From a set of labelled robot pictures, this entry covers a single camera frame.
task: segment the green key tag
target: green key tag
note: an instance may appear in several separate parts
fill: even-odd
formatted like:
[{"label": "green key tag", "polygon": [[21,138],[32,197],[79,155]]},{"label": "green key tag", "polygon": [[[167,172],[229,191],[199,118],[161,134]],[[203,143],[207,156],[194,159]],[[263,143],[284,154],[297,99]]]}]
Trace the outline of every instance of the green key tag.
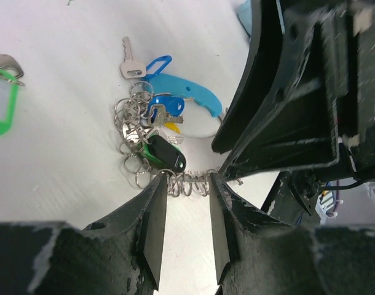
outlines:
[{"label": "green key tag", "polygon": [[9,131],[15,109],[19,82],[13,75],[0,69],[0,135]]}]

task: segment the green plastic frame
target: green plastic frame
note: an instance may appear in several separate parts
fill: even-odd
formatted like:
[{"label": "green plastic frame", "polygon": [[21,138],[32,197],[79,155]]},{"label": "green plastic frame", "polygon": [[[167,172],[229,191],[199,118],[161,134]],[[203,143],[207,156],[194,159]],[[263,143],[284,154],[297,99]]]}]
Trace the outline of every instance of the green plastic frame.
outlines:
[{"label": "green plastic frame", "polygon": [[[0,69],[0,74],[6,77],[11,81],[16,81],[17,79],[11,75],[10,73],[3,71]],[[7,111],[6,111],[6,118],[4,120],[0,120],[0,136],[5,134],[9,131],[14,117],[14,110],[15,110],[15,102],[17,100],[17,92],[18,92],[18,85],[15,83],[11,83],[10,88],[10,98],[7,104]]]}]

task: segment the white table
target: white table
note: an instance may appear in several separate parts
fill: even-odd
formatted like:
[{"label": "white table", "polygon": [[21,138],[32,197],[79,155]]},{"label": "white table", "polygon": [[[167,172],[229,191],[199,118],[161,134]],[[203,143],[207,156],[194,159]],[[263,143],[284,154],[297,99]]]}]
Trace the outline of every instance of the white table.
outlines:
[{"label": "white table", "polygon": [[[0,1],[0,53],[21,64],[26,84],[13,127],[0,137],[0,221],[83,228],[136,195],[120,168],[112,123],[112,106],[129,87],[119,74],[122,38],[146,64],[171,55],[165,73],[209,88],[225,108],[248,54],[235,14],[240,2]],[[188,123],[214,134],[216,124],[197,112]],[[234,188],[261,207],[276,176],[255,175]],[[169,197],[159,294],[215,290],[208,197]]]}]

